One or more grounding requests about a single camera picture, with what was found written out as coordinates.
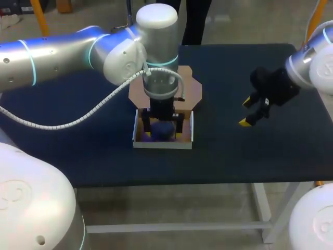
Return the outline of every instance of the person's leg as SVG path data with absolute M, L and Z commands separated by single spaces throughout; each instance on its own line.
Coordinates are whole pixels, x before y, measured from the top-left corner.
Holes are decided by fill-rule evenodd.
M 179 12 L 179 7 L 181 5 L 182 0 L 156 0 L 157 4 L 168 4 L 172 6 L 175 10 L 177 10 L 177 13 Z
M 187 23 L 183 36 L 183 45 L 200 45 L 204 23 L 212 0 L 187 0 Z

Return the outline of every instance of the open cardboard box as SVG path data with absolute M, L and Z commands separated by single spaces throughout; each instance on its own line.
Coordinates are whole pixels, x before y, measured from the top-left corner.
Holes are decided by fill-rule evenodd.
M 129 98 L 138 108 L 135 114 L 133 129 L 133 147 L 137 148 L 170 148 L 170 149 L 192 149 L 193 130 L 194 130 L 194 114 L 193 108 L 201 101 L 202 88 L 201 84 L 192 77 L 192 70 L 189 66 L 179 66 L 178 73 L 184 79 L 185 85 L 185 101 L 175 102 L 176 113 L 184 113 L 183 133 L 174 136 L 174 140 L 168 142 L 154 142 L 151 140 L 149 133 L 143 131 L 143 123 L 141 120 L 141 111 L 149 108 L 149 97 L 144 92 L 142 78 L 135 79 L 130 85 Z M 181 87 L 176 97 L 180 97 Z

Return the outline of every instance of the white coiled cable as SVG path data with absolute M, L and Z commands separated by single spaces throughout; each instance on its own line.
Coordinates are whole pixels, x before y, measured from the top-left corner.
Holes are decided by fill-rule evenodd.
M 154 72 L 154 71 L 165 72 L 165 73 L 171 74 L 172 76 L 178 78 L 179 82 L 182 85 L 182 98 L 185 99 L 185 84 L 184 84 L 184 80 L 183 80 L 183 78 L 178 73 L 176 73 L 176 72 L 174 72 L 174 71 L 172 71 L 170 69 L 165 69 L 165 68 L 150 68 L 149 71 L 150 72 Z M 77 119 L 77 120 L 75 120 L 73 122 L 69 122 L 69 123 L 66 123 L 66 124 L 62 124 L 62 125 L 58 125 L 58 126 L 39 125 L 39 124 L 36 124 L 34 122 L 26 121 L 26 120 L 23 120 L 23 119 L 15 116 L 11 112 L 9 112 L 7 109 L 3 108 L 2 106 L 0 106 L 0 112 L 3 113 L 4 115 L 8 116 L 12 120 L 14 120 L 14 121 L 16 121 L 16 122 L 18 122 L 18 123 L 20 123 L 22 125 L 25 125 L 27 127 L 34 128 L 34 129 L 41 129 L 41 130 L 61 130 L 61 129 L 70 128 L 70 127 L 72 127 L 74 125 L 77 125 L 77 124 L 83 122 L 87 118 L 89 118 L 97 110 L 99 110 L 100 108 L 102 108 L 103 105 L 105 103 L 107 103 L 111 98 L 113 98 L 116 94 L 118 94 L 123 88 L 125 88 L 127 85 L 129 85 L 134 79 L 138 78 L 139 76 L 142 76 L 143 74 L 145 74 L 144 70 L 141 70 L 141 71 L 135 73 L 130 78 L 128 78 L 124 83 L 122 83 L 118 88 L 116 88 L 114 91 L 112 91 L 111 94 L 109 94 L 107 97 L 105 97 L 99 104 L 97 104 L 92 110 L 90 110 L 84 116 L 82 116 L 81 118 L 79 118 L 79 119 Z

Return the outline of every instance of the black table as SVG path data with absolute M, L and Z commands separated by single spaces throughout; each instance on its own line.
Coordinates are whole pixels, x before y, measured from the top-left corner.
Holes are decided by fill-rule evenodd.
M 98 113 L 73 128 L 40 131 L 0 116 L 0 125 L 25 152 L 60 169 L 78 186 L 289 182 L 333 179 L 333 126 L 316 91 L 303 91 L 253 128 L 238 121 L 252 92 L 257 66 L 276 69 L 292 45 L 206 45 L 180 49 L 202 83 L 195 109 L 192 150 L 133 149 L 135 106 L 123 90 Z M 102 75 L 78 72 L 7 92 L 0 103 L 39 124 L 72 121 L 114 89 Z

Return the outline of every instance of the concrete floor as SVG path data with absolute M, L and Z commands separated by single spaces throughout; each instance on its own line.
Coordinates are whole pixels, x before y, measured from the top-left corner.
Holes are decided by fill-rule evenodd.
M 144 3 L 143 0 L 133 2 L 135 13 Z M 213 0 L 203 43 L 291 43 L 299 47 L 315 2 Z M 186 20 L 184 4 L 180 11 L 180 39 Z M 90 25 L 110 30 L 126 23 L 125 0 L 81 0 L 75 2 L 74 9 L 73 14 L 60 15 L 51 4 L 45 15 L 51 35 Z M 329 2 L 323 21 L 330 20 L 332 9 Z M 38 36 L 41 33 L 36 18 L 25 15 L 20 23 L 0 33 L 0 41 Z M 330 98 L 325 97 L 324 102 L 333 111 Z M 266 184 L 273 212 L 286 186 L 285 183 Z M 249 187 L 248 184 L 214 184 L 79 189 L 78 199 L 87 225 L 258 220 Z M 262 244 L 259 231 L 94 234 L 91 242 L 93 250 L 291 250 L 287 230 L 270 246 Z

